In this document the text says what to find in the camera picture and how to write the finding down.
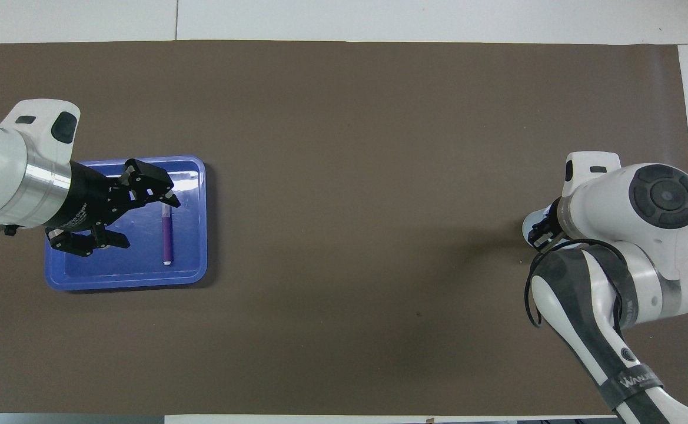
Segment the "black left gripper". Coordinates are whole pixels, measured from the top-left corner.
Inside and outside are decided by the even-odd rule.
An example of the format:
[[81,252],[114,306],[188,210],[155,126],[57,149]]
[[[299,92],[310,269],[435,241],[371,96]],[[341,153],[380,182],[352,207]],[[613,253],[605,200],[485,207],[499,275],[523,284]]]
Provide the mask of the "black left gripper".
[[[105,227],[123,214],[124,189],[131,203],[143,207],[161,202],[178,208],[174,182],[161,167],[130,158],[119,178],[107,177],[78,162],[70,163],[70,186],[58,212],[46,222],[45,235],[54,250],[78,257],[90,257],[94,250],[107,247],[129,248],[128,237]],[[77,233],[91,229],[89,234]]]

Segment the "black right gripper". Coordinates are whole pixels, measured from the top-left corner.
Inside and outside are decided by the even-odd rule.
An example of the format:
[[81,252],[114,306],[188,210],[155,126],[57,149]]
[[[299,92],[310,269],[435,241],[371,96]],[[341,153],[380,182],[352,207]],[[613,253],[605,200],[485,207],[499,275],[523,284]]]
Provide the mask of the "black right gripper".
[[548,212],[541,222],[541,227],[533,227],[529,231],[529,245],[538,253],[543,253],[548,249],[549,244],[553,243],[554,239],[564,234],[559,220],[561,200],[562,197],[559,197],[550,204]]

